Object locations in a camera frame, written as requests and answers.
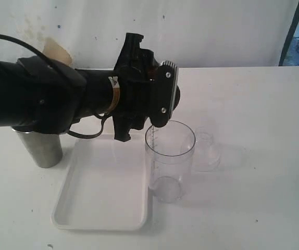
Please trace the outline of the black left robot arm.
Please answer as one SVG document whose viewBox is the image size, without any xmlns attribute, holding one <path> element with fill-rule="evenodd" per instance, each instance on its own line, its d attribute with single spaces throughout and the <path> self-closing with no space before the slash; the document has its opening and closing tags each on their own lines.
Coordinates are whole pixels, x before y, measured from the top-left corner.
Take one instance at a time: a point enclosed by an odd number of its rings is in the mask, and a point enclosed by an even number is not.
<svg viewBox="0 0 299 250">
<path fill-rule="evenodd" d="M 143 36 L 127 33 L 112 70 L 75 69 L 48 58 L 28 43 L 0 34 L 0 40 L 33 53 L 16 62 L 0 61 L 0 127 L 20 132 L 86 135 L 71 130 L 82 118 L 113 120 L 115 139 L 130 140 L 151 116 L 152 84 L 159 67 Z"/>
</svg>

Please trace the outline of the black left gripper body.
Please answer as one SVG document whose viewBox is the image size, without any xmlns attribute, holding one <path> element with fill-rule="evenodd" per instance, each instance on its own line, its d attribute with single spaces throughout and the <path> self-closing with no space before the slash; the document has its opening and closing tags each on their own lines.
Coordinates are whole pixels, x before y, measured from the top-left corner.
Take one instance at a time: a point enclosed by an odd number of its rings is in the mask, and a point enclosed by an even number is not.
<svg viewBox="0 0 299 250">
<path fill-rule="evenodd" d="M 114 72 L 120 99 L 113 110 L 114 139 L 127 142 L 131 129 L 142 130 L 148 118 L 149 86 L 154 78 L 155 58 L 150 49 L 140 47 L 144 36 L 126 33 Z"/>
</svg>

